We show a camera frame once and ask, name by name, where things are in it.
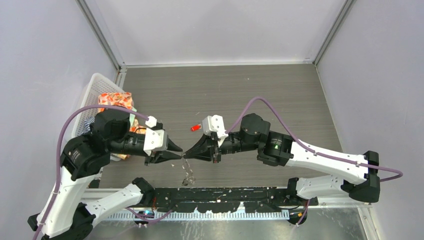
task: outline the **orange cloth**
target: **orange cloth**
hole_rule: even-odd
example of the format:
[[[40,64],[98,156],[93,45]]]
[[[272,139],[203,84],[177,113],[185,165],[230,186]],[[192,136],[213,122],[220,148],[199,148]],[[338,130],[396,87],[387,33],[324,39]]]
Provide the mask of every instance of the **orange cloth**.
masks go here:
[[[98,104],[100,105],[115,105],[125,107],[129,110],[133,110],[134,102],[131,92],[111,92],[111,93],[102,93],[98,96]],[[98,112],[103,112],[105,109],[100,108]],[[130,132],[136,132],[138,134],[146,134],[146,128],[139,125],[139,121],[134,119],[131,127],[129,128]],[[126,159],[129,155],[125,154],[113,154],[120,159]]]

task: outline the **fabric item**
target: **fabric item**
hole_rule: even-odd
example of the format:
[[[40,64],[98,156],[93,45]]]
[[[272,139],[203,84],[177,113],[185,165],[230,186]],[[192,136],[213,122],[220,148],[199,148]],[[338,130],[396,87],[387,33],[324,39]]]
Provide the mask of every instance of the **fabric item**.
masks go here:
[[[124,108],[127,108],[129,110],[137,111],[134,108],[134,102],[133,97],[130,92],[111,92],[111,93],[102,93],[98,96],[98,104],[100,105],[115,105],[115,106],[121,106]],[[103,112],[105,109],[100,108],[98,112]],[[130,114],[130,120],[133,120],[131,122],[131,127],[129,128],[130,132],[135,132],[138,134],[146,134],[146,128],[139,125],[139,121],[135,119],[135,116],[131,117]],[[129,155],[125,154],[113,154],[117,156],[120,159],[126,159],[129,157]]]
[[[85,128],[85,131],[84,131],[84,133],[88,133],[88,132],[90,132],[90,124],[93,124],[94,123],[94,120],[95,120],[95,117],[93,117],[93,116],[91,116],[91,117],[89,117],[89,118],[87,118],[85,121],[84,121],[84,128]]]

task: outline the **white bracket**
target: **white bracket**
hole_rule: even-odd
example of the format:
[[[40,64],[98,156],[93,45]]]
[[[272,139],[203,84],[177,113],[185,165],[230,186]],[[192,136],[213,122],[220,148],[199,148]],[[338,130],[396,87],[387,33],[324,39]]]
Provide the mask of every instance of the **white bracket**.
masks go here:
[[[341,189],[343,179],[335,175],[313,178],[299,178],[296,184],[297,195],[303,199],[322,196],[348,195]]]
[[[210,136],[212,132],[215,132],[218,136],[218,147],[221,147],[228,134],[225,133],[226,129],[224,126],[224,119],[220,115],[207,116],[201,122],[203,133]]]
[[[313,169],[326,174],[340,176],[342,179],[348,181],[349,183],[356,185],[366,181],[364,175],[368,174],[368,168],[358,165],[358,163],[368,164],[368,161],[365,160],[364,155],[346,154],[313,146],[303,141],[301,142],[309,148],[315,150],[315,152],[352,160],[356,162],[356,165],[316,155],[308,150],[305,150],[294,141],[291,144],[290,151],[294,155],[294,158],[288,160],[286,164],[287,166]]]
[[[122,209],[136,205],[142,200],[143,194],[134,184],[129,184],[125,188],[99,200],[86,202],[85,208],[90,214],[95,215],[92,222],[93,228],[110,215]]]
[[[158,123],[158,120],[154,116],[148,116],[148,120],[145,122],[146,126],[153,128]]]
[[[143,150],[149,156],[152,152],[165,151],[168,148],[168,134],[165,130],[152,130],[146,128]]]

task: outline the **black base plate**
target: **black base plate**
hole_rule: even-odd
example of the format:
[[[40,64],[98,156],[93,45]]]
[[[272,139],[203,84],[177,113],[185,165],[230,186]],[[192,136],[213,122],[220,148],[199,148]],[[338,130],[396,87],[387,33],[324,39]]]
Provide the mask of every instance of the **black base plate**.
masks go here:
[[[159,212],[200,213],[235,212],[243,202],[246,213],[274,213],[304,205],[307,200],[289,197],[285,188],[277,187],[163,187],[154,189],[153,201],[148,205],[133,207],[155,207]],[[317,206],[318,199],[312,198],[310,206]]]

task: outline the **white wall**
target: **white wall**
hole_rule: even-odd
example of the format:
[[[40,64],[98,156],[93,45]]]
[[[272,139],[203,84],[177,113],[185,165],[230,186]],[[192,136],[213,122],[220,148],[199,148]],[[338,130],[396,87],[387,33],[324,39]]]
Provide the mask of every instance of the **white wall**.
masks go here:
[[[0,232],[28,240],[55,181],[64,121],[93,73],[115,69],[74,0],[0,2]]]
[[[357,1],[318,66],[343,149],[404,172],[375,205],[388,240],[424,239],[423,13],[422,0]]]
[[[344,2],[96,0],[94,13],[127,65],[301,63],[315,59]]]

